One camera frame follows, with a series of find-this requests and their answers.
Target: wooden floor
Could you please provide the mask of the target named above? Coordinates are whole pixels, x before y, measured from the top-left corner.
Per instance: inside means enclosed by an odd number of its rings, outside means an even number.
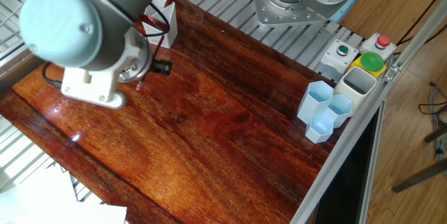
[[[386,34],[396,43],[430,2],[359,0],[342,24],[364,37]],[[421,114],[418,104],[428,102],[430,81],[447,91],[446,43],[447,31],[426,44],[388,96],[368,223],[447,223],[446,175],[399,194],[391,191],[396,183],[435,162],[434,143],[423,141],[432,131],[431,117]]]

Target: white paper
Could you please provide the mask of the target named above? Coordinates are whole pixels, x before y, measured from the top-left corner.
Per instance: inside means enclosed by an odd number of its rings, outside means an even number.
[[[0,194],[0,224],[122,224],[125,218],[126,207],[77,202],[70,174],[59,166]]]

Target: glossy wooden tabletop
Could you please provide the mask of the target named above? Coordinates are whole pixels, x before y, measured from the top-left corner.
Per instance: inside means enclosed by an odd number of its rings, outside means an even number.
[[[67,98],[39,68],[0,114],[131,223],[288,223],[343,129],[313,144],[296,118],[307,85],[325,79],[175,1],[178,37],[159,52],[172,75],[151,74],[139,93],[119,84],[122,109]]]

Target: white control box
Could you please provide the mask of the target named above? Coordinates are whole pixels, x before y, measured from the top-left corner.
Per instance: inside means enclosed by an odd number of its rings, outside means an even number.
[[[382,36],[379,33],[374,33],[362,46],[360,46],[360,53],[375,52],[379,54],[383,60],[386,60],[395,50],[397,46],[392,44],[387,36]]]
[[[323,55],[318,64],[317,72],[322,76],[338,81],[354,61],[358,50],[340,40],[335,40]]]

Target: yellow button base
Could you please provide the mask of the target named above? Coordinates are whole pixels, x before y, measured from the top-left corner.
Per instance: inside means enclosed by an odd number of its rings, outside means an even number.
[[[379,71],[370,71],[367,70],[362,63],[360,62],[360,57],[357,58],[354,62],[352,62],[352,64],[349,66],[348,70],[351,70],[352,67],[359,67],[362,68],[363,70],[365,70],[366,72],[368,72],[369,74],[371,74],[373,77],[377,78],[378,76],[380,76],[380,74],[382,74],[385,69],[386,69],[386,65],[383,65],[383,68]]]

